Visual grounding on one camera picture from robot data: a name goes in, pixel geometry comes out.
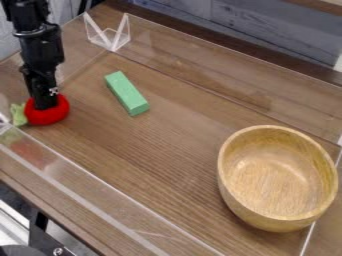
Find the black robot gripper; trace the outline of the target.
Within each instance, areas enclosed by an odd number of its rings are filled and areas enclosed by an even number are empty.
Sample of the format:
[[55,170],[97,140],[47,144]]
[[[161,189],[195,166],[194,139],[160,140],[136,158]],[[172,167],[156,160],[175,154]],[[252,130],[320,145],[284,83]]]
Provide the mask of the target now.
[[0,0],[7,20],[13,25],[21,58],[27,66],[24,76],[33,107],[47,110],[57,105],[59,88],[55,70],[64,62],[61,29],[48,21],[47,0]]

